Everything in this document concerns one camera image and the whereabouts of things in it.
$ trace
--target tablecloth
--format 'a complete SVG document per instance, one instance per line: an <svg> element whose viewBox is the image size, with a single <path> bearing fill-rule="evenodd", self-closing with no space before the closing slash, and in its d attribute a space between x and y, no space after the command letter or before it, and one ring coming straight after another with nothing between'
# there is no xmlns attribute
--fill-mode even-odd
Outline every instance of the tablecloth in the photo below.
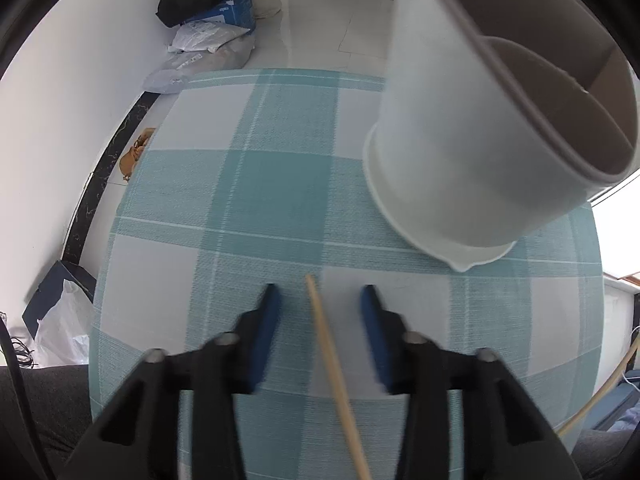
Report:
<svg viewBox="0 0 640 480"><path fill-rule="evenodd" d="M417 251L377 211L362 172L383 87L339 72L259 70L204 75L180 94L111 229L91 336L94 415L143 351L199 347L275 282L284 304L268 374L259 393L237 398L247 476L356 478L316 345L308 272L318 277L376 480L393 477L406 400L376 381L358 313L367 283L444 348L498 351L553 426L589 399L603 323L590 206L463 274ZM462 415L451 399L459 478ZM189 400L180 415L184 476Z"/></svg>

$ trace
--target white plate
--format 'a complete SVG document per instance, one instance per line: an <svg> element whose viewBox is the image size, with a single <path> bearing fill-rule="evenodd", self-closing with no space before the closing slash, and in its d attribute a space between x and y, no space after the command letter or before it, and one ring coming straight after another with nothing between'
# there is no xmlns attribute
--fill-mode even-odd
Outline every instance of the white plate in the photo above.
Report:
<svg viewBox="0 0 640 480"><path fill-rule="evenodd" d="M362 154L367 187L380 212L391 226L411 245L445 262L457 272L498 260L515 245L515 242L497 247L470 247L454 242L438 234L429 226L421 224L410 210L389 189L378 166L378 158L372 149L372 138L376 125L367 134Z"/></svg>

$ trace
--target table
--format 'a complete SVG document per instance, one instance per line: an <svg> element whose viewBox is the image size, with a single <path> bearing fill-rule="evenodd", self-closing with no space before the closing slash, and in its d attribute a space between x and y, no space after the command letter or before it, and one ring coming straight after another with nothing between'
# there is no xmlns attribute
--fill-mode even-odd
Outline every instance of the table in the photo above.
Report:
<svg viewBox="0 0 640 480"><path fill-rule="evenodd" d="M375 479L393 477L405 399L376 382L358 313L367 283L444 348L500 352L553 426L590 398L604 301L590 206L463 274L420 253L382 218L362 173L383 86L338 72L258 70L210 73L182 92L111 230L91 336L94 416L143 351L197 348L275 282L284 304L268 374L257 395L238 396L247 477L355 478L316 345L308 272L319 280ZM186 476L189 400L185 394L180 416Z"/></svg>

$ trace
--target blue container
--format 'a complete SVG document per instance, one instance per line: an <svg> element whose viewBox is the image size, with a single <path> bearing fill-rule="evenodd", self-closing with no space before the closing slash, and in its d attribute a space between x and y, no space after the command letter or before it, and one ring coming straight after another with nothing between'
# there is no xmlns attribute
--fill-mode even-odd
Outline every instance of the blue container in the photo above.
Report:
<svg viewBox="0 0 640 480"><path fill-rule="evenodd" d="M213 9L196 14L186 21L193 22L195 20L228 23L248 28L253 32L255 28L254 4L251 0L223 0Z"/></svg>

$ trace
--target white plastic bag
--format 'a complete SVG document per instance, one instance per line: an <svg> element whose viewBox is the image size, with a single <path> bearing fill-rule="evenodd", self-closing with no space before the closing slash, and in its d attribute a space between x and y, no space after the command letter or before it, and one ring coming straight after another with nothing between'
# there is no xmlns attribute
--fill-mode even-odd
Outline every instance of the white plastic bag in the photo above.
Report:
<svg viewBox="0 0 640 480"><path fill-rule="evenodd" d="M203 72L242 68L248 61L254 44L254 35L246 34L225 43L214 53L204 50L176 54L149 75L142 88L148 92L175 94Z"/></svg>
<svg viewBox="0 0 640 480"><path fill-rule="evenodd" d="M282 2L280 0L251 0L254 4L254 18L260 20L261 18L270 18L275 16L282 8Z"/></svg>
<svg viewBox="0 0 640 480"><path fill-rule="evenodd" d="M208 50L213 53L225 43L248 32L248 28L227 23L196 20L180 26L175 33L174 42L169 47L169 52Z"/></svg>
<svg viewBox="0 0 640 480"><path fill-rule="evenodd" d="M89 363L94 306L82 289L65 280L62 296L38 322L33 361L40 367Z"/></svg>

